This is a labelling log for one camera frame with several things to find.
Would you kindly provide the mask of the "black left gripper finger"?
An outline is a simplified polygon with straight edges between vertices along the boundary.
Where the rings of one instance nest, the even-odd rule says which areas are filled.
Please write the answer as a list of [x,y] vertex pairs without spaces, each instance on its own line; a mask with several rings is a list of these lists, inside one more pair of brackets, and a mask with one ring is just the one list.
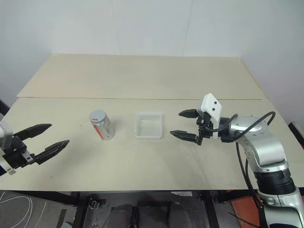
[[57,142],[47,147],[42,153],[35,156],[35,162],[39,165],[59,154],[68,144],[69,140]]
[[50,128],[52,124],[48,123],[42,123],[37,124],[32,127],[26,128],[22,131],[19,131],[17,133],[14,133],[12,141],[23,141],[28,138],[36,137],[40,134],[42,134],[44,131],[46,131],[48,128]]

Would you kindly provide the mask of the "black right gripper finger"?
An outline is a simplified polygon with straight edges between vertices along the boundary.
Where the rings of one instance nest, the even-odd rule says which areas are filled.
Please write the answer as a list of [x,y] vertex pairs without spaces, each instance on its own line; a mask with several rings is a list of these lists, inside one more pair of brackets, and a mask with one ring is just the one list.
[[199,114],[196,109],[188,109],[179,112],[179,116],[186,117],[186,118],[198,118]]
[[170,131],[170,134],[183,141],[194,142],[194,143],[197,142],[196,134],[188,133],[187,131],[174,130],[174,131]]

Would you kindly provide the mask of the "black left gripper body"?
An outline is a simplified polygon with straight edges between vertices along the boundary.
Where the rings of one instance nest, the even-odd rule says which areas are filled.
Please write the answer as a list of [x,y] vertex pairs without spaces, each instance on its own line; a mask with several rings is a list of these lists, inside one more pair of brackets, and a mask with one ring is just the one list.
[[23,168],[29,164],[37,162],[37,158],[34,154],[30,154],[27,150],[27,146],[23,142],[30,137],[26,136],[14,136],[9,148],[4,149],[3,158],[13,169]]

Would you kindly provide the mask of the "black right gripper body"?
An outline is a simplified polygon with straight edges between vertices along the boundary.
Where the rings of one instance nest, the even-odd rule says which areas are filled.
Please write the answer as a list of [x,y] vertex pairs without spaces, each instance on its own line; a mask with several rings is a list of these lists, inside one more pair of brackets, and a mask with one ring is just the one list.
[[202,115],[199,114],[196,124],[199,127],[199,135],[196,138],[196,144],[201,145],[204,138],[209,139],[213,135],[213,132],[211,131],[213,129],[211,116],[207,112],[203,112]]

